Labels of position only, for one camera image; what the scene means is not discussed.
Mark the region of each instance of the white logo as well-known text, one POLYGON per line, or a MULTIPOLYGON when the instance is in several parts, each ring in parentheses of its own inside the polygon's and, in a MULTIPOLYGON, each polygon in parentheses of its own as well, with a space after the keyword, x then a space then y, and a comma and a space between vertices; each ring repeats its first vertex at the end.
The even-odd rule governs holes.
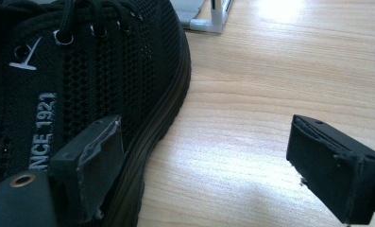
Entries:
POLYGON ((16 68, 21 68, 21 69, 28 69, 28 70, 37 70, 36 67, 32 66, 32 65, 29 65, 28 64, 28 61, 30 61, 31 59, 31 56, 33 56, 33 53, 34 53, 34 50, 36 50, 36 47, 38 45, 38 43, 40 42, 40 39, 42 37, 40 37, 36 43, 34 43, 33 47, 31 48, 30 50, 30 53, 28 54, 27 58, 25 59, 25 61, 23 61, 22 63, 16 63, 16 62, 11 62, 9 65, 12 66, 12 67, 16 67, 16 68))

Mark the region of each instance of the shoe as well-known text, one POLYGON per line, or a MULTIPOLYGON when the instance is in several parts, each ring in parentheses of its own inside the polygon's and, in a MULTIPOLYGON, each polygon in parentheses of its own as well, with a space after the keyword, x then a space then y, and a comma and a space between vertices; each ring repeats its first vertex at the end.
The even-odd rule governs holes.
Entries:
MULTIPOLYGON (((58 225, 135 226, 145 162, 178 114, 190 76, 189 47, 168 0, 7 1, 0 5, 0 183, 40 170, 58 225), (83 143, 83 133, 101 136, 94 123, 111 116, 121 131, 119 172, 109 188, 86 182, 105 191, 93 197, 102 215, 82 210, 69 218, 65 201, 74 198, 52 160, 83 143)), ((107 181, 105 167, 92 174, 107 181)))

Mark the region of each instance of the shoelace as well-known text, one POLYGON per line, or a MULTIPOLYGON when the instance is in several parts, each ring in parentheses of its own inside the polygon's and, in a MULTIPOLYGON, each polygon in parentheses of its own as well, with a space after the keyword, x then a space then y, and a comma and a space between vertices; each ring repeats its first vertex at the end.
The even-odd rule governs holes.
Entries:
POLYGON ((104 8, 112 7, 116 10, 119 20, 117 25, 127 35, 131 33, 129 15, 143 21, 143 17, 137 12, 136 7, 128 0, 59 0, 52 4, 36 4, 27 0, 8 0, 6 5, 28 9, 36 14, 44 14, 49 11, 62 10, 60 28, 53 32, 58 45, 69 45, 74 41, 72 29, 75 23, 76 9, 90 7, 94 15, 94 22, 91 25, 92 34, 100 40, 108 38, 107 29, 104 26, 104 8))

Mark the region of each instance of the light wood surface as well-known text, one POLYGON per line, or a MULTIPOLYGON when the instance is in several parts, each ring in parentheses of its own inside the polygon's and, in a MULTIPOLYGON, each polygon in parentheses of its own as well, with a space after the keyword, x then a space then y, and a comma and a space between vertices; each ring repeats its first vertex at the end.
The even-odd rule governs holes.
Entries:
POLYGON ((222 35, 187 37, 191 87, 138 225, 345 226, 285 153, 293 114, 375 149, 375 0, 235 0, 222 35))

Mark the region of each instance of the shoe sole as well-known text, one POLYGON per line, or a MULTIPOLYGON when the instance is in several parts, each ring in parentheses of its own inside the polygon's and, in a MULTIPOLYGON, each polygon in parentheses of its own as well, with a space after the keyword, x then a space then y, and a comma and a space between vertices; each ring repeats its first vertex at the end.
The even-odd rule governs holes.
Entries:
POLYGON ((182 27, 181 59, 171 85, 131 141, 103 226, 136 226, 144 194, 146 161, 172 125, 187 95, 191 78, 190 51, 182 27))

